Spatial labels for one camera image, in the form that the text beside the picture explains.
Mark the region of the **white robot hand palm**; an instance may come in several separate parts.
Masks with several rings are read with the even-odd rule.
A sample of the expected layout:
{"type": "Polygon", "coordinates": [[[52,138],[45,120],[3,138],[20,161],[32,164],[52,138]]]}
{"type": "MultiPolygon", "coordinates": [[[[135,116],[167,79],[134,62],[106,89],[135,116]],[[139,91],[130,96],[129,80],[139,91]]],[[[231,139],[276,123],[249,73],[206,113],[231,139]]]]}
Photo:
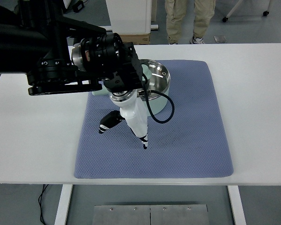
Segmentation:
{"type": "Polygon", "coordinates": [[[148,134],[148,113],[137,90],[110,93],[111,101],[120,108],[120,115],[138,138],[148,134]]]}

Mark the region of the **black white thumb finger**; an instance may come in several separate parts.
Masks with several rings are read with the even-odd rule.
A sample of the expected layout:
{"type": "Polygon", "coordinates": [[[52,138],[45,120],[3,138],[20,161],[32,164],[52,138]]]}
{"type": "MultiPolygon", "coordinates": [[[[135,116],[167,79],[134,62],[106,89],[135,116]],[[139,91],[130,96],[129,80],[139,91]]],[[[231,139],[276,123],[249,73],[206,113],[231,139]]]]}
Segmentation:
{"type": "Polygon", "coordinates": [[[111,111],[100,120],[98,131],[100,134],[103,134],[105,131],[115,127],[123,120],[125,120],[125,118],[121,116],[120,111],[111,111]]]}

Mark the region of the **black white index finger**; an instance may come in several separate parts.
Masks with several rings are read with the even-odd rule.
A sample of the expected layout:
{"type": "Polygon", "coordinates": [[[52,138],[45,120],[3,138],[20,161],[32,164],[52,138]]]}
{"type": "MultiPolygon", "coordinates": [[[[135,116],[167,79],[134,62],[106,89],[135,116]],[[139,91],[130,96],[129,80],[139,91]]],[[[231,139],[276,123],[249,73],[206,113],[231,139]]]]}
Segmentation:
{"type": "Polygon", "coordinates": [[[146,134],[143,137],[139,137],[142,142],[143,148],[146,150],[148,148],[148,135],[146,134]]]}

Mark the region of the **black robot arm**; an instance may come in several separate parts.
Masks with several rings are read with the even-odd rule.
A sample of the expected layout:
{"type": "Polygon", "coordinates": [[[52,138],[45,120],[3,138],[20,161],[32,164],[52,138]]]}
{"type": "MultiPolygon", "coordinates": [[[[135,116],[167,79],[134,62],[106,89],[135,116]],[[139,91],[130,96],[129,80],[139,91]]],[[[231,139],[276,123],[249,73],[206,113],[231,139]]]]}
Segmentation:
{"type": "Polygon", "coordinates": [[[125,120],[148,146],[143,68],[132,43],[116,33],[63,16],[60,0],[20,0],[15,13],[0,6],[0,73],[25,73],[29,94],[90,92],[106,88],[119,106],[99,132],[125,120]]]}

